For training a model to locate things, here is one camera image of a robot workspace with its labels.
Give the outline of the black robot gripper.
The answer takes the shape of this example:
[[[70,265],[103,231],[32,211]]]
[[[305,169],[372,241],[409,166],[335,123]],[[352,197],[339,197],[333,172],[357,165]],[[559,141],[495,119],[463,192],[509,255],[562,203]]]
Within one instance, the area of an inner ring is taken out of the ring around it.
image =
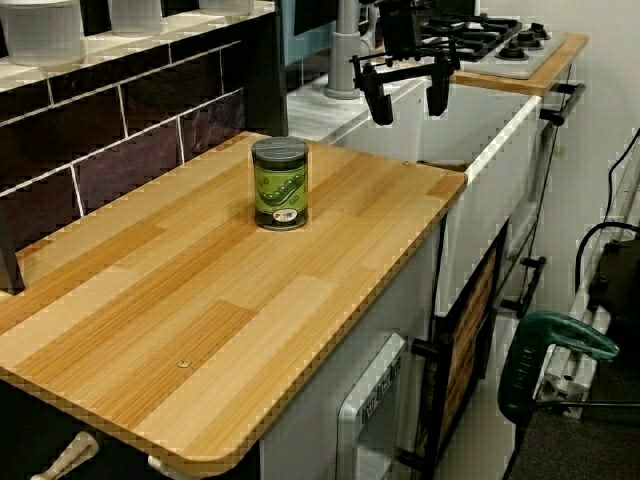
[[[427,106],[430,116],[441,116],[448,106],[450,77],[460,68],[460,62],[451,39],[430,44],[422,42],[417,12],[425,8],[415,1],[376,1],[379,8],[384,40],[384,51],[368,56],[353,56],[353,84],[365,96],[373,121],[377,125],[391,125],[394,121],[391,97],[384,93],[385,83],[429,76]],[[390,70],[379,73],[365,60],[383,57],[388,68],[396,61],[433,57],[431,64]]]

